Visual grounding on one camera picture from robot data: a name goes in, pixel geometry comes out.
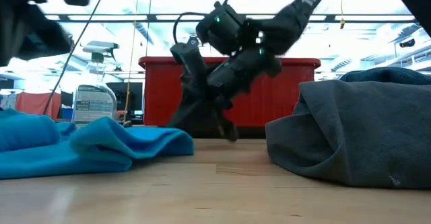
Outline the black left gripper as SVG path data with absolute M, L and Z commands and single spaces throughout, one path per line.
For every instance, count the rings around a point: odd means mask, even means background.
M 69 53 L 73 39 L 33 4 L 0 4 L 0 67 L 12 58 L 25 61 Z

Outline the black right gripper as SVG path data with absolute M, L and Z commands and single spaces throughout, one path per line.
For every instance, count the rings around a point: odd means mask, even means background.
M 249 93 L 251 84 L 261 74 L 271 78 L 281 72 L 281 61 L 262 47 L 246 48 L 228 58 L 209 74 L 207 83 L 182 83 L 183 97 L 168 122 L 169 127 L 215 126 L 216 118 L 220 135 L 229 142 L 238 140 L 234 123 L 224 115 L 224 108 L 231 108 L 231 100 L 240 92 Z M 214 92 L 215 112 L 210 101 Z

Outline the bright blue towel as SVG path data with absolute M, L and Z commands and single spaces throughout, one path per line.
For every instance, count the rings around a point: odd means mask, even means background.
M 0 111 L 0 180 L 124 172 L 135 160 L 194 152 L 193 138 L 177 128 L 125 128 L 109 117 L 78 127 Z

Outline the dark grey sweatshirt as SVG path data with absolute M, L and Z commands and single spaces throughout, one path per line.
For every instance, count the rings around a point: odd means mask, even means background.
M 348 186 L 431 188 L 431 85 L 300 85 L 290 116 L 265 126 L 280 167 Z

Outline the red plastic laundry basket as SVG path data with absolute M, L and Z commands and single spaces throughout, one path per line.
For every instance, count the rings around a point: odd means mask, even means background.
M 165 126 L 181 99 L 183 68 L 173 57 L 142 57 L 145 69 L 144 124 Z M 233 100 L 226 116 L 239 127 L 263 127 L 267 122 L 292 114 L 299 98 L 299 84 L 314 81 L 321 61 L 314 58 L 282 58 L 282 70 L 275 78 L 258 77 L 249 94 Z

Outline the red fabric partition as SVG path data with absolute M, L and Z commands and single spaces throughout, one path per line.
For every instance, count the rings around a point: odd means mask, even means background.
M 26 114 L 44 114 L 44 108 L 49 99 L 50 93 L 43 94 L 32 94 L 28 92 L 22 92 L 17 95 L 15 109 Z M 56 120 L 61 107 L 61 94 L 54 93 L 46 115 Z

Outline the clear spray bottle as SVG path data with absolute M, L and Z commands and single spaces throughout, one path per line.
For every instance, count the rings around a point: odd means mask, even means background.
M 83 79 L 73 94 L 73 114 L 71 121 L 77 128 L 102 118 L 114 118 L 117 114 L 117 98 L 104 82 L 106 57 L 113 57 L 119 45 L 114 42 L 92 40 L 83 45 L 83 51 L 90 54 Z

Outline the large black monitor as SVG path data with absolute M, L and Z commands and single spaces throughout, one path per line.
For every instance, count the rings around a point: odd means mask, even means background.
M 143 108 L 143 84 L 142 83 L 107 83 L 107 86 L 113 90 L 117 98 L 117 110 L 127 110 L 133 113 L 134 111 L 142 112 Z

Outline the black aluminium table frame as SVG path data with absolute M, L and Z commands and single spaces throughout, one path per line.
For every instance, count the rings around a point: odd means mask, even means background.
M 263 127 L 240 127 L 237 128 L 239 139 L 264 139 L 265 129 Z M 223 136 L 214 128 L 201 128 L 192 130 L 189 133 L 193 138 L 198 139 L 222 139 Z

